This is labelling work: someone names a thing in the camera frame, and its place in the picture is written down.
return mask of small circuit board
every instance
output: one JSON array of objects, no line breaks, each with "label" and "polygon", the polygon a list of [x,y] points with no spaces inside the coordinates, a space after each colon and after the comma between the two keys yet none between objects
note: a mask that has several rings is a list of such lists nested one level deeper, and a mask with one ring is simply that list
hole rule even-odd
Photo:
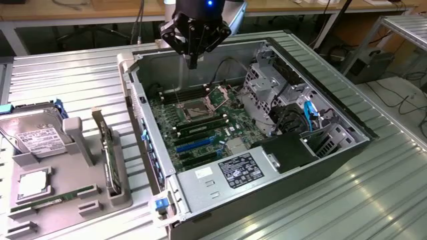
[{"label": "small circuit board", "polygon": [[150,100],[178,172],[246,151],[266,138],[246,112],[240,96],[231,87],[218,85],[204,92],[204,97],[188,99],[176,93],[175,103],[170,99]]}]

